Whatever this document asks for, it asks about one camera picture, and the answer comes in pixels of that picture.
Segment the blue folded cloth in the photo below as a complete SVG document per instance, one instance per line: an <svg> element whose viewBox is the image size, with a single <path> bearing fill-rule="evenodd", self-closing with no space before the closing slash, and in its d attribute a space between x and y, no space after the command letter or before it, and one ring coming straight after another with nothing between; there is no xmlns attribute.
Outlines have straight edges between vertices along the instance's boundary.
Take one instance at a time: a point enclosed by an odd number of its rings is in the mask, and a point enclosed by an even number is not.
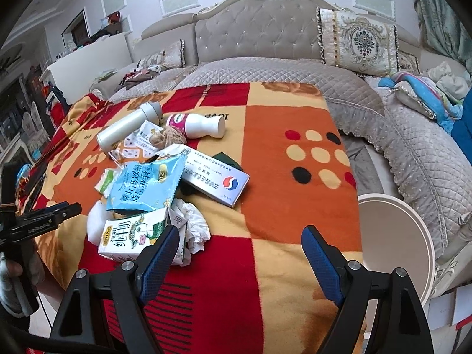
<svg viewBox="0 0 472 354"><path fill-rule="evenodd" d="M465 96L462 108L462 118L454 122L451 136L472 164L472 89Z"/></svg>

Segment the white thermos bottle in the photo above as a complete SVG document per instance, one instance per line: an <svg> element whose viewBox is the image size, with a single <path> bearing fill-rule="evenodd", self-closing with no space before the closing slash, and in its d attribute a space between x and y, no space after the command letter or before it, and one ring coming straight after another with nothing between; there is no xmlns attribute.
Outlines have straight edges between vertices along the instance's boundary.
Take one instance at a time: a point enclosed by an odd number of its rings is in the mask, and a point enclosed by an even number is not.
<svg viewBox="0 0 472 354"><path fill-rule="evenodd" d="M141 104L130 114L127 114L125 117L98 133L97 142L100 149L105 153L114 150L117 144L135 130L138 130L145 121L152 122L155 125L162 123L163 110L159 102L146 102Z"/></svg>

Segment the small patterned cushion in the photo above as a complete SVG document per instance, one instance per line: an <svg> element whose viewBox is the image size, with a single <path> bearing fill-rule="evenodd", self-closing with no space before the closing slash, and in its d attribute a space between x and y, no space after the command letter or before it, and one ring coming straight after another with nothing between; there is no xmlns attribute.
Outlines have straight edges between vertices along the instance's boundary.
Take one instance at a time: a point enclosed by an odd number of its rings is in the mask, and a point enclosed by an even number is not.
<svg viewBox="0 0 472 354"><path fill-rule="evenodd" d="M152 65L159 65L162 70L183 68L186 65L185 41L179 39L164 50L146 55L137 62L137 68L147 68Z"/></svg>

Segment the embroidered cream cushion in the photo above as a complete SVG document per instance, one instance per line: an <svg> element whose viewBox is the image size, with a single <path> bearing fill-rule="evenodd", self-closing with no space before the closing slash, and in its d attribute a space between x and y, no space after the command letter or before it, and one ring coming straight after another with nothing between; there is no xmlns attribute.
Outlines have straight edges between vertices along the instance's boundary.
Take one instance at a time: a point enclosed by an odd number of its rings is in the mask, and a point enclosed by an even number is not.
<svg viewBox="0 0 472 354"><path fill-rule="evenodd" d="M384 77L399 70L397 28L345 10L317 9L318 45L326 65Z"/></svg>

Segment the orange white snack wrapper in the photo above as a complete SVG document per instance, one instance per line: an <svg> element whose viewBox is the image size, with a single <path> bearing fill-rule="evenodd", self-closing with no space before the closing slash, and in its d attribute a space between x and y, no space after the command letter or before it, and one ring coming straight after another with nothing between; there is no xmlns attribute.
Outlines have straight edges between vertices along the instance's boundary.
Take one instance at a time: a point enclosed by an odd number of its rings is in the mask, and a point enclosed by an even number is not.
<svg viewBox="0 0 472 354"><path fill-rule="evenodd" d="M132 161L146 162L158 152L158 148L150 143L150 138L154 135L159 135L162 131L163 128L161 126L144 121L138 130L130 133L108 154L117 165L123 165Z"/></svg>

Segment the grey tufted sofa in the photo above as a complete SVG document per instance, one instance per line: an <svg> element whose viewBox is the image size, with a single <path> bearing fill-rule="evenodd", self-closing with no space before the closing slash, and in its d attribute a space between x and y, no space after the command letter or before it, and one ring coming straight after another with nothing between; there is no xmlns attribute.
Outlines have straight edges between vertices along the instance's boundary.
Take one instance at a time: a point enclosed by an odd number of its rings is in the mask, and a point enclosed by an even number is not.
<svg viewBox="0 0 472 354"><path fill-rule="evenodd" d="M344 136L359 194L400 197L423 219L435 246L432 296L471 280L471 163L435 120L404 106L379 76L321 60L317 9L345 10L324 0L225 0L196 14L177 14L146 28L132 62L91 85L120 102L184 87L235 82L307 83L327 100ZM390 23L376 14L359 14ZM399 71L429 78L458 104L471 87L461 63L432 52L397 28ZM185 41L183 68L163 70L129 90L119 88L137 62Z"/></svg>

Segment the dark green paper piece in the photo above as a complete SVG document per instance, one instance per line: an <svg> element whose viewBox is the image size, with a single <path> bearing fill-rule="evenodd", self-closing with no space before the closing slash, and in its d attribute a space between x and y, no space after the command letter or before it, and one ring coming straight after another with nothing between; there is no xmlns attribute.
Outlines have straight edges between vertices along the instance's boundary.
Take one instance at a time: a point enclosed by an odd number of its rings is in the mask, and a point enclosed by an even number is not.
<svg viewBox="0 0 472 354"><path fill-rule="evenodd" d="M220 162L225 163L228 166L231 166L234 169L243 171L243 168L240 166L240 164L237 163L233 158L225 154L224 152L219 152L213 156L215 160L218 160Z"/></svg>

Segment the white milk carton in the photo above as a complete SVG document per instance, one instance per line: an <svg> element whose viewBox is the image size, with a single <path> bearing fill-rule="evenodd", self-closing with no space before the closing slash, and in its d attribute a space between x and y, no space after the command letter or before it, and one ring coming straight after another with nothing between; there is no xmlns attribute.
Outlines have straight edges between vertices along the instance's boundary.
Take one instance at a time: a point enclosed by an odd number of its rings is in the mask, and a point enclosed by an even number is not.
<svg viewBox="0 0 472 354"><path fill-rule="evenodd" d="M187 220L170 208L106 221L98 253L117 262L135 260L144 248L157 242L168 225L177 228L179 237L172 264L183 266L190 254L186 248Z"/></svg>

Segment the teal floral curtain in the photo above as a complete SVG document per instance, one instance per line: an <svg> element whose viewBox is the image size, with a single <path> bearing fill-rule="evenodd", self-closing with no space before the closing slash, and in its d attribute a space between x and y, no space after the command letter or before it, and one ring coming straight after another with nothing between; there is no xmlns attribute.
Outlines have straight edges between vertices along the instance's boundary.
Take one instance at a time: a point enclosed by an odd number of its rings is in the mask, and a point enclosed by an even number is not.
<svg viewBox="0 0 472 354"><path fill-rule="evenodd" d="M446 0L414 0L423 46L471 72L471 36Z"/></svg>

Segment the white cabinet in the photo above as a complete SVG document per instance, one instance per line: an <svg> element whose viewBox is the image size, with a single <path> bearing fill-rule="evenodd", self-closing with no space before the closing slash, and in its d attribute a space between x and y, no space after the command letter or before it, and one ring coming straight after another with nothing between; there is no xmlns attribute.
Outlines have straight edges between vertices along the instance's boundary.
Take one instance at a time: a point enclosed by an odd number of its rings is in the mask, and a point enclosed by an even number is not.
<svg viewBox="0 0 472 354"><path fill-rule="evenodd" d="M50 82L63 92L65 100L74 104L89 92L94 79L102 72L119 70L131 63L124 34L100 37L46 67L40 77L44 86Z"/></svg>

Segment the blue snack bag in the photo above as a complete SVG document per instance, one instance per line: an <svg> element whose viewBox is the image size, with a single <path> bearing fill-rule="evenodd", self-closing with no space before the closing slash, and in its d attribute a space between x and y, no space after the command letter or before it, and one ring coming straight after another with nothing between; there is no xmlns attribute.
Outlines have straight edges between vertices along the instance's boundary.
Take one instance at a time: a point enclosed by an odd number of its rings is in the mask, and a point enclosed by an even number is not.
<svg viewBox="0 0 472 354"><path fill-rule="evenodd" d="M170 207L185 164L182 154L150 163L128 163L111 187L106 210L152 212Z"/></svg>

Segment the small white pink-label bottle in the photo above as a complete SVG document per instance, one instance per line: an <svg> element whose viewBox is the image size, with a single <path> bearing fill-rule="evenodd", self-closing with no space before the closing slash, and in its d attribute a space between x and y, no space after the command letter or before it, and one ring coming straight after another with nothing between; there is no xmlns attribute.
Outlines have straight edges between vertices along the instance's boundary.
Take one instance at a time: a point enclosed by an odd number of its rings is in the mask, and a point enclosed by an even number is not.
<svg viewBox="0 0 472 354"><path fill-rule="evenodd" d="M171 114L167 126L182 131L187 139L202 137L222 138L226 133L226 120L223 116L206 117L201 114Z"/></svg>

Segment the crumpled white tissue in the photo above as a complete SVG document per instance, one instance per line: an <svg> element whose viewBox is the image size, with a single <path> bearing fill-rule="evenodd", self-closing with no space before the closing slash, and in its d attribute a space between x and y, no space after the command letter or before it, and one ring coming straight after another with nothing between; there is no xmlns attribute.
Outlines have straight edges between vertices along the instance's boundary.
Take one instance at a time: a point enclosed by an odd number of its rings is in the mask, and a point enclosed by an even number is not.
<svg viewBox="0 0 472 354"><path fill-rule="evenodd" d="M204 250L205 243L211 238L210 229L206 219L194 204L175 198L171 209L186 219L185 240L179 244L183 252L177 253L173 260L174 265L183 267L190 264L194 254Z"/></svg>

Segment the orange red patterned blanket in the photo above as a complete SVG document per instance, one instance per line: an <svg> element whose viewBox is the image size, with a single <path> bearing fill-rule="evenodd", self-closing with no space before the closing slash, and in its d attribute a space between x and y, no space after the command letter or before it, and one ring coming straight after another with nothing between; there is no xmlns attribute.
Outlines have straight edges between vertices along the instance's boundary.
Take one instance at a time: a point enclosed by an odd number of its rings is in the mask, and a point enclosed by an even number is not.
<svg viewBox="0 0 472 354"><path fill-rule="evenodd" d="M298 83L197 86L147 97L165 114L223 116L226 133L190 142L224 153L242 174L195 171L182 189L210 240L172 268L146 309L166 353L315 353L336 307L301 249L312 224L350 258L362 256L355 180L321 91Z"/></svg>

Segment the white medicine box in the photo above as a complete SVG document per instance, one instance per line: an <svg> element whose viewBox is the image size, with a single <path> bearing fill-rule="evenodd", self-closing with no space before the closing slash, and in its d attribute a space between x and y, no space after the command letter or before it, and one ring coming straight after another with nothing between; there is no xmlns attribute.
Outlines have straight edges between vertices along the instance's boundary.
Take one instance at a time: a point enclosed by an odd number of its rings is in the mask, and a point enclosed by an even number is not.
<svg viewBox="0 0 472 354"><path fill-rule="evenodd" d="M213 200L235 207L250 176L184 144L173 144L157 155L160 158L186 157L182 180Z"/></svg>

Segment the colorful striped blanket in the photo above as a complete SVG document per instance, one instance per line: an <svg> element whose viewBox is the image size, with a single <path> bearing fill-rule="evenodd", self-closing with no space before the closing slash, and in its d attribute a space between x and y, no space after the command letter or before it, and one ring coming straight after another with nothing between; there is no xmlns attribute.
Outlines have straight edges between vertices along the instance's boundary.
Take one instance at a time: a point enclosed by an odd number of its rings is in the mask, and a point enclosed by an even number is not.
<svg viewBox="0 0 472 354"><path fill-rule="evenodd" d="M399 101L404 106L435 120L448 134L451 134L454 123L462 118L462 105L452 103L427 77L399 71L381 78L378 87L400 93Z"/></svg>

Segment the pile of clothes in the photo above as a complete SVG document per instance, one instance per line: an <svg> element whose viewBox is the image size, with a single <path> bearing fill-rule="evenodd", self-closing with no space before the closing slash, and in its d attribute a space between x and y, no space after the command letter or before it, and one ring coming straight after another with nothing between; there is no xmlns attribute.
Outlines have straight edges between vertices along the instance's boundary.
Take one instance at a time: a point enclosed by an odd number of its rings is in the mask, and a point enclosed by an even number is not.
<svg viewBox="0 0 472 354"><path fill-rule="evenodd" d="M136 69L125 74L123 79L119 82L118 87L125 88L126 90L131 89L132 87L143 83L144 81L149 81L159 75L163 69L160 65L150 65L148 67L143 67L141 69Z"/></svg>

